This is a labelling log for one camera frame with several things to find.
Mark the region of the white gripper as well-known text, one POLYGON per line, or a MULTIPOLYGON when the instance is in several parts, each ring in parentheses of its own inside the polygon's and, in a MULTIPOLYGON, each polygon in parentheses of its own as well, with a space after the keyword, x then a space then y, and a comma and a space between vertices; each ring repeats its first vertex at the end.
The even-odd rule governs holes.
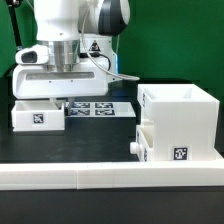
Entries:
POLYGON ((44 65, 18 65, 13 73, 13 95, 17 99, 50 98, 58 109, 55 98, 68 98, 70 110, 74 97, 101 96, 108 91, 108 81, 103 71, 91 62, 80 62, 69 72, 49 72, 44 65))

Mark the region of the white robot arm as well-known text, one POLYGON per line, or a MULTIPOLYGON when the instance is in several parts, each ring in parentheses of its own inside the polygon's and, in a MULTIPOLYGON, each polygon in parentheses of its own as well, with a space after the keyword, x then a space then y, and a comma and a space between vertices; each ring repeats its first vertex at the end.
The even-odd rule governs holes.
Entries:
POLYGON ((114 74, 91 56, 84 36, 115 36, 128 25, 128 0, 34 0, 38 43, 16 54, 13 95, 16 104, 51 104, 59 98, 99 96, 108 91, 114 74))

